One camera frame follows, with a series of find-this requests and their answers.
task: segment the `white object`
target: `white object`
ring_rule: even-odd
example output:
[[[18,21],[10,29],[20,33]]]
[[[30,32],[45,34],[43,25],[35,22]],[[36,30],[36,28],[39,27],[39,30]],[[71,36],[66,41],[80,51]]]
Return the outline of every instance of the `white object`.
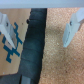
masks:
[[[84,0],[0,0],[0,9],[60,7],[84,7]]]
[[[2,13],[0,13],[0,31],[2,34],[5,35],[11,46],[15,48],[15,45],[12,40],[13,38],[15,38],[13,27],[10,24],[7,15]]]
[[[79,30],[84,19],[84,8],[79,9],[76,13],[72,14],[69,24],[66,24],[66,28],[63,35],[63,47],[67,47],[73,39],[75,33]]]

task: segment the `speckled brown surface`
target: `speckled brown surface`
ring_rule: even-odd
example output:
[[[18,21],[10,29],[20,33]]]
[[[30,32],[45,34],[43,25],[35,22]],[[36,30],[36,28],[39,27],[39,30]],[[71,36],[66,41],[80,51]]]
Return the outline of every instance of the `speckled brown surface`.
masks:
[[[67,48],[66,23],[79,8],[48,9],[43,67],[39,84],[84,84],[84,26]]]

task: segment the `floor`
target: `floor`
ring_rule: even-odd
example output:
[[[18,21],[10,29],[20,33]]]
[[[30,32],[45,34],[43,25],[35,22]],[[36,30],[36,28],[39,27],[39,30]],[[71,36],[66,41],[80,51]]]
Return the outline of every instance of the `floor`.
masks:
[[[63,48],[66,23],[79,8],[48,9],[45,50],[39,84],[84,84],[84,25]]]

